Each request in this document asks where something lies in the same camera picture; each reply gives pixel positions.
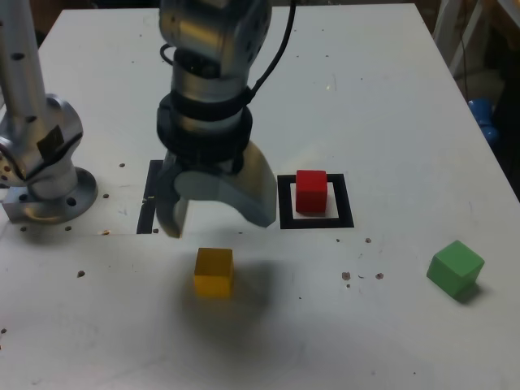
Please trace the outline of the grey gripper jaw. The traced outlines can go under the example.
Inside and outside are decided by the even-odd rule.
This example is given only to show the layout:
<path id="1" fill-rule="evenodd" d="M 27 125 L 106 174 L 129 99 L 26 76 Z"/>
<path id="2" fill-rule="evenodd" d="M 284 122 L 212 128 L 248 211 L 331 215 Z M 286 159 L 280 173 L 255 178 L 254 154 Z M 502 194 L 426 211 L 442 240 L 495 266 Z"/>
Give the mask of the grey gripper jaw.
<path id="1" fill-rule="evenodd" d="M 175 189 L 187 200 L 224 203 L 248 222 L 267 228 L 276 220 L 275 176 L 262 151 L 252 141 L 241 155 L 244 166 L 237 175 L 182 172 L 175 180 Z"/>
<path id="2" fill-rule="evenodd" d="M 189 201 L 175 187 L 183 166 L 177 157 L 167 152 L 159 170 L 156 189 L 156 215 L 162 230 L 170 237 L 180 238 L 184 229 Z"/>

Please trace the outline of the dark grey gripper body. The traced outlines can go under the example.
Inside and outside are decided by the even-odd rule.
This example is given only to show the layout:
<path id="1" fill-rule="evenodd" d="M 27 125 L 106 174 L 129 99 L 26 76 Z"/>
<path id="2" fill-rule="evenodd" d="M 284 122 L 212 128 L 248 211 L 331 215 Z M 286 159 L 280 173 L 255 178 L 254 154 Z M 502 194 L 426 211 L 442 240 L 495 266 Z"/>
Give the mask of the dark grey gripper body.
<path id="1" fill-rule="evenodd" d="M 199 171 L 213 176 L 235 176 L 244 166 L 244 157 L 240 154 L 233 159 L 222 162 L 202 163 L 189 161 L 171 154 L 170 164 L 175 166 L 180 172 Z"/>

